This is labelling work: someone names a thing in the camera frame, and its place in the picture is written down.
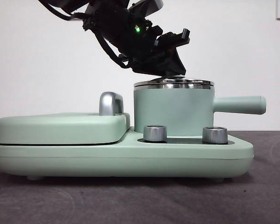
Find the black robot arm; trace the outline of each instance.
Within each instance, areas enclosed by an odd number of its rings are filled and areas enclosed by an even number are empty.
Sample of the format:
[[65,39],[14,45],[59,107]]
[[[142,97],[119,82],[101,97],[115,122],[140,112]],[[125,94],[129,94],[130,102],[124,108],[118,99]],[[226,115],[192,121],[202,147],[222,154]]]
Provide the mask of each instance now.
[[[128,9],[129,0],[39,0],[50,12],[64,20],[83,20],[84,30],[91,30],[103,50],[121,68],[136,73],[174,76],[185,75],[176,47],[189,43],[189,31],[162,34],[146,16],[162,8],[162,0],[141,0]],[[86,5],[85,13],[73,13]],[[64,15],[52,6],[61,8]],[[117,56],[106,40],[121,53]]]

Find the stainless steel lid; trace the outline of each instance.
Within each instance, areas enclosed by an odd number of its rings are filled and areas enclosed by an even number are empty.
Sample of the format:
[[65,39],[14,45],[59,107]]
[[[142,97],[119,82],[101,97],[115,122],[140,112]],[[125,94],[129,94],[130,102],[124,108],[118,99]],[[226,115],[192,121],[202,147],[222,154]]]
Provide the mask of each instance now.
[[214,83],[206,80],[185,79],[185,78],[157,78],[151,81],[134,84],[134,90],[140,89],[214,89]]

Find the small pot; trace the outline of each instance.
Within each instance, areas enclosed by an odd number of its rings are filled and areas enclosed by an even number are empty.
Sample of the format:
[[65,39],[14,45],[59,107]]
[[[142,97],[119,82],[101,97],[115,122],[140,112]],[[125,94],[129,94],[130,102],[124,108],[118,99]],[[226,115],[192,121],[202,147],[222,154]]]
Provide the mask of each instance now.
[[169,136],[199,136],[213,126],[214,112],[263,114],[262,96],[215,98],[214,83],[184,78],[159,78],[134,85],[135,131],[163,125]]

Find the gray table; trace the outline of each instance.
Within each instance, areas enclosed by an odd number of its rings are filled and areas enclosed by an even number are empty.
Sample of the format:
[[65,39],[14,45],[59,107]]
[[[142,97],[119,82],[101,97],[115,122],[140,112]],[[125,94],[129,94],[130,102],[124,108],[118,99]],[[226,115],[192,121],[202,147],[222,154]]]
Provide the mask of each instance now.
[[202,178],[59,178],[0,172],[0,224],[280,224],[280,132],[230,132],[254,145],[248,173]]

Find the cable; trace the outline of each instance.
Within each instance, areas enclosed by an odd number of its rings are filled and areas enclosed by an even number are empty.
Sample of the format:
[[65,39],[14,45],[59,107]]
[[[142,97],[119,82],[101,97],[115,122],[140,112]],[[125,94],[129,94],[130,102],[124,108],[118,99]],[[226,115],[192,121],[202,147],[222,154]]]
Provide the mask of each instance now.
[[53,13],[54,15],[58,16],[59,18],[66,20],[66,21],[70,21],[73,19],[80,19],[80,20],[84,20],[87,19],[89,17],[88,14],[85,13],[74,13],[71,16],[67,16],[64,15],[60,12],[58,12],[56,9],[54,9],[50,4],[48,4],[47,2],[43,1],[43,0],[39,0],[39,2],[45,6],[51,13]]
[[95,37],[98,40],[98,43],[101,45],[101,47],[103,48],[103,50],[107,53],[107,55],[116,63],[118,64],[121,68],[123,69],[128,69],[130,66],[125,65],[118,57],[117,55],[114,53],[114,51],[110,48],[110,46],[108,45],[108,43],[106,42],[106,40],[104,39],[104,37],[101,35],[101,33],[99,31],[94,31],[92,30],[92,32],[94,33]]

